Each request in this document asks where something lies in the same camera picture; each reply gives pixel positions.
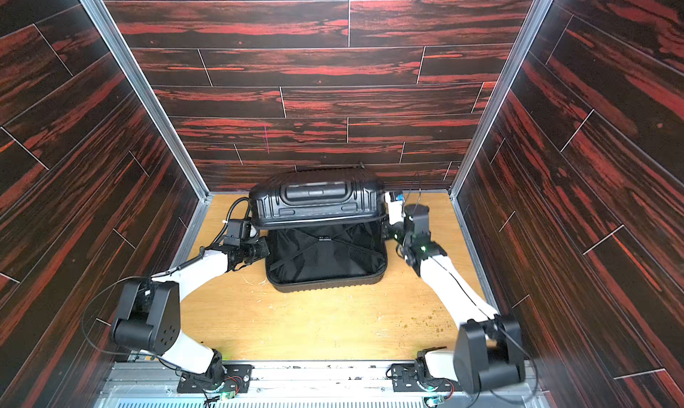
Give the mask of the black hard-shell suitcase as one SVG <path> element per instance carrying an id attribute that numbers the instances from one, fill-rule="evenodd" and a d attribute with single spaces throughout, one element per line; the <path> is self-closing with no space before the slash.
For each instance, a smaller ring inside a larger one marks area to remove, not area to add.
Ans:
<path id="1" fill-rule="evenodd" d="M 384 185 L 368 169 L 281 173 L 249 192 L 266 233 L 265 275 L 278 292 L 369 285 L 388 268 Z"/>

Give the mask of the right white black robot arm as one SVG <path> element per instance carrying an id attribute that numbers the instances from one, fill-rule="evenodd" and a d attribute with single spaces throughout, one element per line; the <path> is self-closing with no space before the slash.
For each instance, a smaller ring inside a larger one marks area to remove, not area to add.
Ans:
<path id="1" fill-rule="evenodd" d="M 452 350 L 425 349 L 416 359 L 420 384 L 456 382 L 477 395 L 525 381 L 525 350 L 518 321 L 481 298 L 457 272 L 444 248 L 431 239 L 429 207 L 388 204 L 388 232 L 399 255 L 436 294 L 457 326 Z"/>

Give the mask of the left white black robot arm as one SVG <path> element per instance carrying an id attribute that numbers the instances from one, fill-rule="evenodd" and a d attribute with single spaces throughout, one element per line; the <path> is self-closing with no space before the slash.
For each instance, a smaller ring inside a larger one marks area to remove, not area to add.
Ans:
<path id="1" fill-rule="evenodd" d="M 217 240 L 167 272 L 135 277 L 122 290 L 112 323 L 115 344 L 156 356 L 209 389 L 226 380 L 219 351 L 188 337 L 181 328 L 181 302 L 206 283 L 239 265 L 269 255 L 265 238 L 251 219 L 228 219 Z"/>

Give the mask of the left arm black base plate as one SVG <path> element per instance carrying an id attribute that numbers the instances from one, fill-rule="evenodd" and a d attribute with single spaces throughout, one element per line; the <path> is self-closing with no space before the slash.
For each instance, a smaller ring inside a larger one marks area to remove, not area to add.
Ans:
<path id="1" fill-rule="evenodd" d="M 176 388 L 179 394 L 240 394 L 249 391 L 254 366 L 238 363 L 223 363 L 223 370 L 196 374 L 183 372 Z"/>

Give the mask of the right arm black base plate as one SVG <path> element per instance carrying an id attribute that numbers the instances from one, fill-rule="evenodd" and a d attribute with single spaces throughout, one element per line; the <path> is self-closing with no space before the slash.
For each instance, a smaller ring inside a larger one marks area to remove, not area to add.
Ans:
<path id="1" fill-rule="evenodd" d="M 386 370 L 386 378 L 390 380 L 395 393 L 449 393 L 462 390 L 457 381 L 420 376 L 414 362 L 392 363 Z"/>

